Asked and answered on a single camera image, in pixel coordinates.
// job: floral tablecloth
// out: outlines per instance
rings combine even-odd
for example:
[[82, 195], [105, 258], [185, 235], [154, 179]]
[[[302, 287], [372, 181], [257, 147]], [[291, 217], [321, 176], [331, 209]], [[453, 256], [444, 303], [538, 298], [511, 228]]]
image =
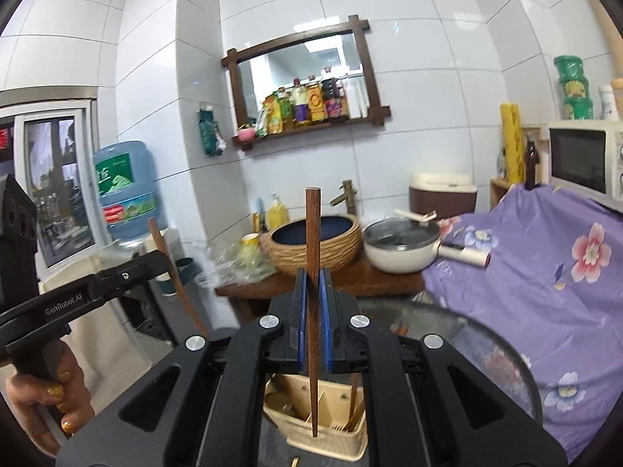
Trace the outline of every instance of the floral tablecloth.
[[491, 251], [491, 263], [437, 260], [427, 289], [521, 353], [545, 428], [572, 461], [623, 391], [623, 215], [563, 189], [516, 185], [488, 215], [440, 225], [446, 241]]

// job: bronze faucet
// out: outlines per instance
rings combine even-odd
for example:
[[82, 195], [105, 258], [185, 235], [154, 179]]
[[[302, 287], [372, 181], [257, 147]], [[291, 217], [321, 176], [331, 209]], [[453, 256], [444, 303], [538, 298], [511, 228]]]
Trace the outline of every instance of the bronze faucet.
[[344, 190], [340, 196], [334, 198], [330, 203], [333, 207], [341, 204], [342, 202], [347, 203], [347, 212], [352, 214], [353, 216], [357, 215], [357, 205], [354, 201], [354, 196], [357, 194], [357, 190], [353, 188], [353, 181], [348, 179], [348, 181], [342, 181], [342, 186], [340, 189]]

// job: metal bolt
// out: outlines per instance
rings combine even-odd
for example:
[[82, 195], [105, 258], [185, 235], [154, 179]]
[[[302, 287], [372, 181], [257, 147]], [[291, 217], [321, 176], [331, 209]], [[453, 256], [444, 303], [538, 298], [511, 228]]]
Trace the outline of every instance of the metal bolt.
[[426, 335], [424, 345], [430, 349], [439, 349], [443, 346], [443, 339], [436, 334]]
[[186, 339], [186, 348], [190, 351], [198, 351], [206, 345], [206, 340], [200, 335], [193, 335]]
[[260, 325], [264, 328], [274, 328], [279, 324], [279, 318], [272, 314], [267, 314], [260, 318]]
[[351, 318], [351, 325], [355, 328], [364, 328], [370, 324], [370, 318], [363, 314], [357, 314]]

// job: white microwave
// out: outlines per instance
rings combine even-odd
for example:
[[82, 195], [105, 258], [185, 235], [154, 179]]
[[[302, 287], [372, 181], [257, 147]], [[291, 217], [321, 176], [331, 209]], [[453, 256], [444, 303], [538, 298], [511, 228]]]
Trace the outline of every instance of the white microwave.
[[541, 138], [544, 182], [623, 212], [622, 122], [556, 121]]

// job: fingernail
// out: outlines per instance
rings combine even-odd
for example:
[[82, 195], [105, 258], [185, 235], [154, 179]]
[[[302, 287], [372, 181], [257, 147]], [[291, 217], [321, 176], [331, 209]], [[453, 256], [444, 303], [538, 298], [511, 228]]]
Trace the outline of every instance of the fingernail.
[[60, 383], [54, 383], [48, 386], [48, 395], [50, 397], [54, 397], [55, 399], [62, 399], [65, 394], [65, 390], [63, 390], [63, 385]]
[[58, 374], [58, 379], [61, 383], [69, 383], [69, 380], [72, 378], [72, 375], [68, 371], [61, 372]]
[[72, 424], [69, 421], [64, 421], [61, 426], [63, 429], [63, 432], [65, 432], [66, 434], [73, 434], [74, 432], [72, 431]]

